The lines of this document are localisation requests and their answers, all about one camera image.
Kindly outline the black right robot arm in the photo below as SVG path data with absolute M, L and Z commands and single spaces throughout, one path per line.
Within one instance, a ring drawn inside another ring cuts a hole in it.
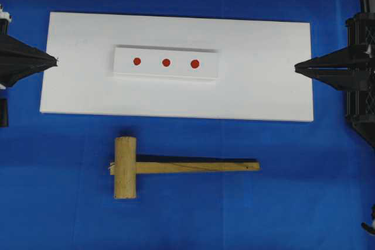
M 295 65 L 295 72 L 347 93 L 352 127 L 374 125 L 374 0 L 346 21 L 347 47 Z

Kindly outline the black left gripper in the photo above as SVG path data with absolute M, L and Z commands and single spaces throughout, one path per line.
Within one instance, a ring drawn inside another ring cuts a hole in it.
M 56 58 L 8 35 L 12 21 L 1 5 L 1 84 L 11 87 L 19 80 L 56 67 Z M 15 65 L 10 62 L 25 64 Z

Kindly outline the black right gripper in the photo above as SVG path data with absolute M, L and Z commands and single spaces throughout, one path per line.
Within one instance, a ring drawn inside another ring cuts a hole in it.
M 346 119 L 353 125 L 374 122 L 374 13 L 357 13 L 346 21 L 343 49 L 295 65 L 295 72 L 348 91 Z M 350 70 L 330 70 L 349 68 Z

